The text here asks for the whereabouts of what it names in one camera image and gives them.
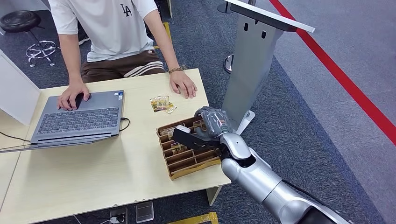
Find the floor socket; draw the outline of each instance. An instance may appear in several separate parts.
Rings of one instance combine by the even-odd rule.
[[[126,207],[110,211],[111,224],[127,224],[128,223],[128,210]]]
[[[153,202],[136,204],[136,223],[154,220]]]

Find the brown shorts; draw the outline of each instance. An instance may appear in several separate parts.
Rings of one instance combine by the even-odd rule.
[[[85,62],[82,66],[84,83],[124,77],[136,77],[165,72],[154,50],[111,61]]]

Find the red line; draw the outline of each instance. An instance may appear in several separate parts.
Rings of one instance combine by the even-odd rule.
[[[279,2],[279,0],[269,0],[278,12],[289,19],[296,20]],[[318,43],[302,29],[297,29],[297,34],[318,57],[323,65],[329,70],[334,78],[344,87],[356,103],[366,112],[384,134],[396,145],[396,126],[364,95],[355,83],[344,73],[344,71],[330,58],[330,56],[319,46]]]

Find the cardboard compartment box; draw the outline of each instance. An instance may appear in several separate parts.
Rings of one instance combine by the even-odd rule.
[[[176,143],[172,139],[172,128],[183,125],[191,129],[191,133],[194,134],[194,124],[200,123],[200,121],[202,118],[199,116],[157,128],[158,139],[171,180],[220,164],[220,158],[213,149],[197,152],[183,145],[177,150],[172,148],[172,144]]]

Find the gray glove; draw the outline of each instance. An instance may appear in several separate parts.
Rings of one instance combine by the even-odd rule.
[[[204,106],[195,112],[195,117],[199,115],[201,115],[204,120],[207,130],[203,132],[198,127],[196,130],[198,135],[202,137],[217,138],[222,133],[233,132],[232,125],[224,110]]]

